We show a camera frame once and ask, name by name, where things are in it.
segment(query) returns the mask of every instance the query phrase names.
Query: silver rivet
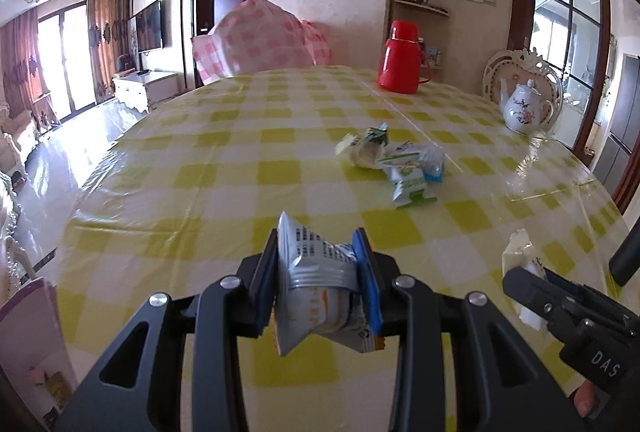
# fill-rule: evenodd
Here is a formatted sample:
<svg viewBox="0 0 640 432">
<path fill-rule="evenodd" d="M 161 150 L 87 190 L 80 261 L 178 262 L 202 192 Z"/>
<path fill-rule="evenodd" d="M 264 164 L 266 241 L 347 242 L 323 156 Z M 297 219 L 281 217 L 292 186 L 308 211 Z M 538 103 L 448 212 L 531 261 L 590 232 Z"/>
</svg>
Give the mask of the silver rivet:
<svg viewBox="0 0 640 432">
<path fill-rule="evenodd" d="M 224 289 L 235 289 L 241 284 L 241 282 L 242 281 L 239 277 L 236 277 L 235 275 L 229 275 L 228 277 L 225 277 L 220 281 L 220 285 Z"/>
<path fill-rule="evenodd" d="M 399 275 L 396 277 L 396 285 L 398 287 L 410 288 L 414 287 L 415 279 L 411 275 Z"/>
<path fill-rule="evenodd" d="M 481 291 L 474 291 L 469 293 L 469 302 L 474 306 L 484 306 L 488 298 Z"/>
<path fill-rule="evenodd" d="M 169 295 L 166 293 L 154 293 L 149 297 L 149 304 L 153 307 L 164 306 L 167 302 L 169 302 Z"/>
</svg>

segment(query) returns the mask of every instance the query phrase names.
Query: hand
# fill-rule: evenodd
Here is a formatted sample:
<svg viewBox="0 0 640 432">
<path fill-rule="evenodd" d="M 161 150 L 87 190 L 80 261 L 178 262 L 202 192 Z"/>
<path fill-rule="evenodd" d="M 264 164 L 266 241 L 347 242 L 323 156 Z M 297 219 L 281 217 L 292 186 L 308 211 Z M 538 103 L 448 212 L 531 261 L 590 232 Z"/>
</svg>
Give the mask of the hand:
<svg viewBox="0 0 640 432">
<path fill-rule="evenodd" d="M 596 404 L 596 394 L 593 383 L 589 380 L 584 382 L 574 396 L 574 405 L 580 417 L 585 417 L 591 413 Z"/>
</svg>

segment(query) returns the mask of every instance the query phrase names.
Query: orange curtain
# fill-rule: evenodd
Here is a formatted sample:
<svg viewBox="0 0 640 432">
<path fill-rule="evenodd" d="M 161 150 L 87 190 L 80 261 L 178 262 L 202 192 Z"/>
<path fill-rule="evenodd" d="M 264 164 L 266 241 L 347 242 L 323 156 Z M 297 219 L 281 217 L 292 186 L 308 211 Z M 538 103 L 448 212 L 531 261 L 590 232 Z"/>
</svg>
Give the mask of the orange curtain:
<svg viewBox="0 0 640 432">
<path fill-rule="evenodd" d="M 0 28 L 0 51 L 9 116 L 15 118 L 29 109 L 36 120 L 40 120 L 40 113 L 36 112 L 33 102 L 49 90 L 40 67 L 37 8 L 28 10 Z"/>
<path fill-rule="evenodd" d="M 113 97 L 111 77 L 118 57 L 129 54 L 129 0 L 87 0 L 86 14 L 95 97 L 100 103 Z"/>
</svg>

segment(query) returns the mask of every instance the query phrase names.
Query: red and white checkered fabric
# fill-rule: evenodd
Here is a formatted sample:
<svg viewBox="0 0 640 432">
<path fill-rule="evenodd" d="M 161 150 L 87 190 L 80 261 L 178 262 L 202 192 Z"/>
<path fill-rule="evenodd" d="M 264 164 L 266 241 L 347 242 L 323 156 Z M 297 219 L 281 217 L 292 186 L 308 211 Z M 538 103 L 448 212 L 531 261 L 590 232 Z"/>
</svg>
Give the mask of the red and white checkered fabric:
<svg viewBox="0 0 640 432">
<path fill-rule="evenodd" d="M 314 64 L 298 18 L 267 0 L 241 3 L 208 35 L 191 41 L 205 85 L 246 73 Z"/>
<path fill-rule="evenodd" d="M 316 66 L 331 66 L 331 48 L 318 27 L 310 21 L 300 21 L 305 30 L 305 46 Z"/>
</svg>

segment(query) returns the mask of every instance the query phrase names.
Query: tv stand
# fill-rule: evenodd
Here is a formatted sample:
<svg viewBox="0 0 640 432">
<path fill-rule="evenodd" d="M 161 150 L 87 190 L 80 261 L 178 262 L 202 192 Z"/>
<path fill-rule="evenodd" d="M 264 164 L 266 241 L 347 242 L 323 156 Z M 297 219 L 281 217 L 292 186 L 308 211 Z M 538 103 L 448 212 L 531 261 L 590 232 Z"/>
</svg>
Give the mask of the tv stand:
<svg viewBox="0 0 640 432">
<path fill-rule="evenodd" d="M 141 113 L 153 111 L 159 104 L 183 93 L 178 73 L 168 71 L 149 71 L 143 75 L 132 73 L 114 78 L 113 84 L 116 98 Z"/>
</svg>

